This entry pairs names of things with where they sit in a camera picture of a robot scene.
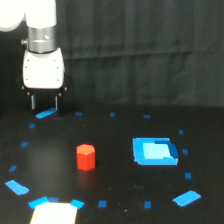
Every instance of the black backdrop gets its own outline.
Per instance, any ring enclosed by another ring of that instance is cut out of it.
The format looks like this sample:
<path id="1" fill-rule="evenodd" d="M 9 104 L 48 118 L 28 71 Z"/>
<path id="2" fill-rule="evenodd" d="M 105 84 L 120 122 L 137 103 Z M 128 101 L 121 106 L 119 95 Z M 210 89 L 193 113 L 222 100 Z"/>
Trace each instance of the black backdrop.
<path id="1" fill-rule="evenodd" d="M 224 106 L 222 0 L 56 0 L 74 104 Z M 0 33 L 0 100 L 20 103 L 25 22 Z"/>

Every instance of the white paper square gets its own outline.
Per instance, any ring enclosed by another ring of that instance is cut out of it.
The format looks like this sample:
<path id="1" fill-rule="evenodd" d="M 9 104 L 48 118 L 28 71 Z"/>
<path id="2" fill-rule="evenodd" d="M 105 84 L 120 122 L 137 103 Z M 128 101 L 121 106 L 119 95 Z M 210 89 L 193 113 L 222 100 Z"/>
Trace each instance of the white paper square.
<path id="1" fill-rule="evenodd" d="M 143 151 L 145 159 L 163 159 L 170 156 L 170 150 L 166 144 L 144 143 Z"/>
<path id="2" fill-rule="evenodd" d="M 77 208 L 69 203 L 44 203 L 38 205 L 30 224 L 74 224 Z"/>

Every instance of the blue tape marker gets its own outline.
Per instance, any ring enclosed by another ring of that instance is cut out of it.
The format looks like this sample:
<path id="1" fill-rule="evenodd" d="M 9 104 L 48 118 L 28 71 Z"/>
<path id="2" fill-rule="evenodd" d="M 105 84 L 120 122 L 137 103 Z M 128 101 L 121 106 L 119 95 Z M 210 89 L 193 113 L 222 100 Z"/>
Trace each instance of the blue tape marker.
<path id="1" fill-rule="evenodd" d="M 200 194 L 197 194 L 194 191 L 188 191 L 187 193 L 182 194 L 177 198 L 174 198 L 173 201 L 176 202 L 179 206 L 183 207 L 199 198 L 201 198 Z"/>
<path id="2" fill-rule="evenodd" d="M 58 198 L 51 197 L 49 198 L 49 202 L 58 202 Z"/>
<path id="3" fill-rule="evenodd" d="M 35 201 L 31 201 L 28 204 L 29 204 L 30 208 L 34 209 L 36 206 L 44 204 L 46 202 L 49 202 L 48 198 L 47 197 L 43 197 L 43 198 L 39 198 L 39 199 L 37 199 Z"/>
<path id="4" fill-rule="evenodd" d="M 179 134 L 180 135 L 184 135 L 184 131 L 183 130 L 179 130 Z"/>
<path id="5" fill-rule="evenodd" d="M 143 118 L 150 118 L 150 115 L 143 115 Z"/>
<path id="6" fill-rule="evenodd" d="M 177 152 L 176 146 L 174 144 L 169 144 L 168 147 L 169 147 L 169 150 L 170 150 L 170 155 L 173 158 L 178 158 L 178 152 Z"/>
<path id="7" fill-rule="evenodd" d="M 183 152 L 184 155 L 187 155 L 188 154 L 187 149 L 182 149 L 182 152 Z"/>
<path id="8" fill-rule="evenodd" d="M 170 150 L 170 155 L 173 158 L 178 158 L 178 152 L 177 152 L 177 148 L 174 144 L 171 144 L 170 141 L 155 141 L 155 144 L 167 144 Z"/>
<path id="9" fill-rule="evenodd" d="M 98 207 L 99 208 L 106 208 L 107 207 L 107 201 L 100 200 L 99 204 L 98 204 Z"/>
<path id="10" fill-rule="evenodd" d="M 27 145 L 28 145 L 28 142 L 23 142 L 21 146 L 22 147 L 27 147 Z"/>
<path id="11" fill-rule="evenodd" d="M 136 138 L 133 139 L 134 161 L 140 165 L 177 165 L 177 158 L 145 159 L 144 143 L 155 143 L 155 141 L 170 141 L 169 138 Z"/>
<path id="12" fill-rule="evenodd" d="M 84 205 L 85 203 L 81 202 L 81 201 L 77 201 L 77 200 L 72 200 L 71 202 L 71 205 L 75 206 L 76 208 L 80 209 L 82 208 L 82 206 Z"/>
<path id="13" fill-rule="evenodd" d="M 17 168 L 17 166 L 11 166 L 11 168 L 9 169 L 9 171 L 10 171 L 10 172 L 13 172 L 13 171 L 16 170 L 16 168 Z"/>
<path id="14" fill-rule="evenodd" d="M 150 209 L 151 208 L 151 202 L 150 201 L 145 201 L 145 206 L 146 209 Z"/>
<path id="15" fill-rule="evenodd" d="M 82 112 L 76 112 L 75 115 L 82 115 Z"/>
<path id="16" fill-rule="evenodd" d="M 8 186 L 12 191 L 14 191 L 17 195 L 26 194 L 29 189 L 18 184 L 16 181 L 11 180 L 7 183 L 5 183 L 6 186 Z"/>
<path id="17" fill-rule="evenodd" d="M 186 179 L 191 179 L 191 173 L 185 173 Z"/>
<path id="18" fill-rule="evenodd" d="M 55 108 L 51 108 L 49 110 L 46 110 L 44 112 L 41 112 L 39 114 L 36 115 L 37 118 L 41 119 L 41 118 L 44 118 L 44 117 L 47 117 L 53 113 L 55 113 L 57 110 Z"/>

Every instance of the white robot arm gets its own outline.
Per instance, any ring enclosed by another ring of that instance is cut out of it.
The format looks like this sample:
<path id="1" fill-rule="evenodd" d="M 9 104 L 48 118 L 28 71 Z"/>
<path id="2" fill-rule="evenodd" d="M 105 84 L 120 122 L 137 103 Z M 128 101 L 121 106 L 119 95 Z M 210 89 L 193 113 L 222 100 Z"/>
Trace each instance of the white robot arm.
<path id="1" fill-rule="evenodd" d="M 32 89 L 59 89 L 64 62 L 56 41 L 55 0 L 0 0 L 0 31 L 16 29 L 23 19 L 28 39 L 23 60 L 23 83 Z"/>

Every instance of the red block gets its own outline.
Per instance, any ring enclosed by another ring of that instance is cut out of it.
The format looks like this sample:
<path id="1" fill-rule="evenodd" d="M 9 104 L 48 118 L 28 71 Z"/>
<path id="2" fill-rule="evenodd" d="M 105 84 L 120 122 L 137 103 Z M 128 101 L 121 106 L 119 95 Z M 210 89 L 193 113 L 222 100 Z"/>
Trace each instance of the red block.
<path id="1" fill-rule="evenodd" d="M 92 145 L 80 145 L 77 147 L 77 165 L 80 170 L 95 168 L 95 149 Z"/>

